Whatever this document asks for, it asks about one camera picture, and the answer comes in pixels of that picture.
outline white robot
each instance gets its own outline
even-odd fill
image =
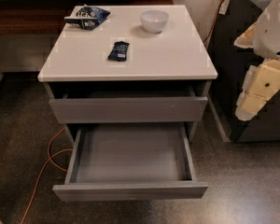
[[[280,90],[280,0],[272,0],[234,45],[243,49],[253,48],[265,59],[258,67],[250,66],[237,101],[235,115],[247,121]]]

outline open drawer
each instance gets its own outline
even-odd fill
[[[202,198],[183,123],[98,124],[79,129],[62,201]]]
[[[60,123],[179,122],[201,120],[207,98],[186,81],[78,82],[49,104]]]

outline blue chip bag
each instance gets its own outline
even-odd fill
[[[109,14],[109,11],[98,7],[84,6],[75,17],[65,17],[64,21],[85,30],[93,30],[102,24]]]

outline top drawer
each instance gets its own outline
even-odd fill
[[[64,83],[55,97],[60,123],[198,121],[207,104],[186,81]]]

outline bottom drawer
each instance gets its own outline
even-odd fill
[[[81,128],[62,201],[202,198],[182,123],[98,124]]]

